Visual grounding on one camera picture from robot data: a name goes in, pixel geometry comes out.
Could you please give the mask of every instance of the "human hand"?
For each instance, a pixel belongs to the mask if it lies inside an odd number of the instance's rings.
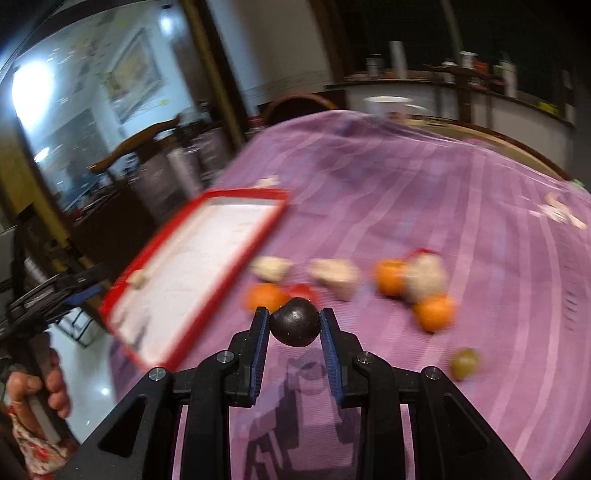
[[[51,349],[50,359],[52,370],[45,379],[45,386],[50,393],[47,403],[57,412],[60,418],[65,419],[71,410],[70,397],[67,393],[63,372],[59,366],[60,357],[53,348]],[[7,382],[7,393],[18,420],[37,438],[45,440],[43,429],[39,425],[27,401],[29,395],[39,392],[42,387],[43,382],[39,377],[27,375],[22,372],[11,373]]]

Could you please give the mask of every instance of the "striped tablecloth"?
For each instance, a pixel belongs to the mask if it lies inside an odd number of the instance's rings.
[[[353,260],[363,274],[355,297],[322,291],[321,306],[393,365],[447,372],[455,349],[478,349],[482,369],[460,389],[532,479],[552,478],[591,419],[591,246],[589,230],[548,215],[547,195],[591,225],[589,194],[477,145],[357,112],[266,130],[217,187],[274,175],[291,207],[260,253],[291,259],[289,282],[310,281],[312,258]],[[370,280],[378,259],[421,247],[441,252],[460,304],[456,324],[434,336]],[[243,292],[254,281],[240,276],[183,368],[248,328]],[[142,372],[118,345],[111,366],[122,397]],[[231,412],[233,477],[354,478],[358,428],[359,413],[330,396],[319,340],[294,349],[271,338],[257,405]]]

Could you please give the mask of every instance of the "table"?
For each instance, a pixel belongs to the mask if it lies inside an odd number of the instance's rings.
[[[588,230],[540,206],[555,193],[591,225],[591,196],[479,145],[346,111],[267,129],[216,186],[273,175],[292,201],[260,254],[291,259],[289,283],[310,281],[312,258],[352,259],[363,275],[355,297],[322,290],[320,306],[393,365],[448,372],[455,349],[478,349],[482,369],[460,389],[532,479],[550,479],[591,419],[591,245]],[[456,324],[434,336],[370,279],[378,259],[421,247],[441,252],[460,303]],[[241,274],[183,368],[248,328],[243,293],[254,281]],[[118,345],[111,368],[120,398],[143,374]],[[271,337],[257,405],[230,413],[234,478],[354,478],[358,428],[359,412],[330,396],[319,340],[294,349]]]

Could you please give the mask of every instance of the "metal screw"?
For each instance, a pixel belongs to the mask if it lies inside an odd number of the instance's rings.
[[[425,367],[425,376],[429,379],[429,380],[439,380],[441,378],[441,370],[439,370],[437,367]]]
[[[357,354],[357,360],[359,360],[363,364],[370,364],[374,361],[374,355],[369,352],[361,352]]]
[[[223,350],[216,355],[216,360],[221,364],[227,364],[234,360],[234,354],[230,350]]]
[[[150,370],[148,376],[150,380],[154,380],[155,382],[157,382],[158,380],[162,380],[164,377],[166,377],[166,370],[162,367],[155,367],[152,370]]]

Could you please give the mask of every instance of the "red frame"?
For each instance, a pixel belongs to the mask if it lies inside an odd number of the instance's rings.
[[[238,260],[228,269],[228,273],[217,286],[216,291],[208,299],[204,307],[199,311],[191,325],[187,328],[182,340],[179,341],[178,346],[172,353],[164,360],[162,364],[147,365],[134,350],[129,348],[126,344],[121,342],[123,350],[131,358],[131,360],[143,369],[150,369],[152,367],[165,367],[167,370],[174,371],[187,356],[189,349],[194,345],[197,336],[203,331],[207,325],[210,317],[214,313],[219,303],[223,300],[230,285],[236,280],[238,274],[246,266],[247,262],[254,255],[255,251],[261,246],[265,238],[269,235],[272,228],[279,221],[281,215],[285,212],[290,199],[290,194],[287,190],[272,189],[272,188],[250,188],[250,189],[232,189],[232,190],[209,190],[199,196],[197,199],[187,204],[172,220],[162,227],[153,238],[150,240],[144,249],[137,257],[127,266],[125,271],[113,284],[107,295],[100,305],[99,311],[102,316],[105,326],[110,333],[119,339],[119,335],[110,322],[109,317],[111,312],[119,299],[128,288],[127,279],[129,276],[144,265],[152,258],[158,251],[160,246],[177,230],[177,228],[202,204],[208,200],[215,198],[251,198],[251,199],[268,199],[277,200],[278,205],[273,215],[263,225],[254,241],[248,245]]]

